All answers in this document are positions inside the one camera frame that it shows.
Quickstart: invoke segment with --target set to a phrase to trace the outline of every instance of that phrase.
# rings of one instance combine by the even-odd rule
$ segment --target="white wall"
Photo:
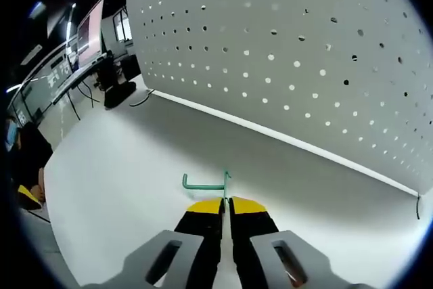
[[[113,15],[101,21],[102,37],[107,49],[111,49],[111,44],[117,43],[116,32],[114,30]]]

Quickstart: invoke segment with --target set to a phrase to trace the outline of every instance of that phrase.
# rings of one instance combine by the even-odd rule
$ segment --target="person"
[[[36,125],[18,127],[12,116],[6,119],[5,146],[14,185],[24,186],[40,202],[45,201],[44,167],[53,154],[51,145]]]

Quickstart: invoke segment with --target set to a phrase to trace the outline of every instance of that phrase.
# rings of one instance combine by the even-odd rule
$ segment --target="yellow object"
[[[221,198],[205,200],[201,202],[194,203],[190,206],[187,211],[193,213],[219,213],[219,207],[221,205]]]
[[[232,197],[232,199],[235,208],[235,214],[266,212],[265,206],[262,206],[253,200],[238,198],[237,196]]]
[[[18,188],[18,192],[20,192],[21,194],[24,194],[25,196],[28,196],[30,199],[32,199],[37,204],[39,204],[39,201],[24,186],[20,185],[20,187]]]

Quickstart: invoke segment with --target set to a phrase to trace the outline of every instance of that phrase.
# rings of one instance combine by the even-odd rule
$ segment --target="green plastic hook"
[[[188,190],[224,190],[224,199],[227,195],[227,180],[231,178],[228,171],[224,170],[224,185],[192,185],[188,184],[188,174],[183,174],[182,185]]]

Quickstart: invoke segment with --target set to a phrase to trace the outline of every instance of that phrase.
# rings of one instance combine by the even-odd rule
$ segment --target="white desk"
[[[58,146],[45,169],[53,231],[80,285],[121,272],[124,259],[163,229],[174,229],[196,200],[187,192],[220,184],[264,204],[326,254],[336,274],[383,288],[410,259],[428,226],[416,198],[280,141],[138,90],[113,110],[96,107]],[[214,288],[240,288],[229,227]]]

